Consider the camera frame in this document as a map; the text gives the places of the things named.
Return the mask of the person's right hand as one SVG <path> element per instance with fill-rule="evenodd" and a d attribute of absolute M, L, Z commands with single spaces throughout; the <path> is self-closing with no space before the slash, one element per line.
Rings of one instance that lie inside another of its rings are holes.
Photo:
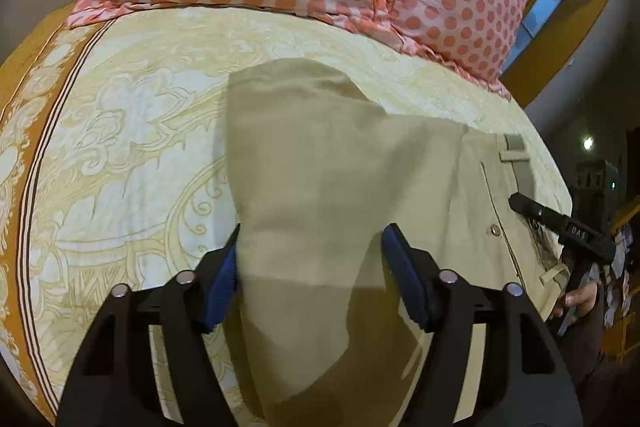
<path fill-rule="evenodd" d="M 585 317 L 598 303 L 599 288 L 600 285 L 597 281 L 588 281 L 574 291 L 563 294 L 556 300 L 552 317 L 562 317 L 565 311 L 570 308 L 574 309 L 573 323 Z"/>

